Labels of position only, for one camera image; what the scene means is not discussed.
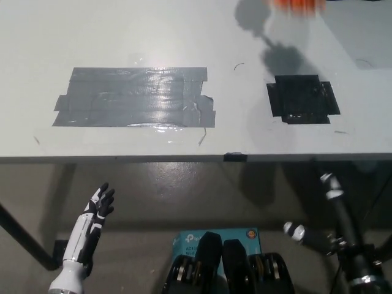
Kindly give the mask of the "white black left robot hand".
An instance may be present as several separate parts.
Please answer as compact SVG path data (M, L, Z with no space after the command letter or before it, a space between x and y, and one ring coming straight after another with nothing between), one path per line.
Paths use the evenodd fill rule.
M48 293L84 293L83 283L92 272L93 255L105 220L114 210L114 189L104 183L89 199L77 218L62 257L62 270Z

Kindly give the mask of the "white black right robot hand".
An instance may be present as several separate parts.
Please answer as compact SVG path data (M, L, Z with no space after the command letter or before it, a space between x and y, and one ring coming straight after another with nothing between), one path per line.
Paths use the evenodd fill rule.
M320 177L320 181L336 216L335 236L326 236L322 232L293 222L284 224L284 233L320 254L336 254L346 279L353 285L380 279L383 276L382 270L376 266L371 248L364 243L358 222L337 177L333 173L325 173Z

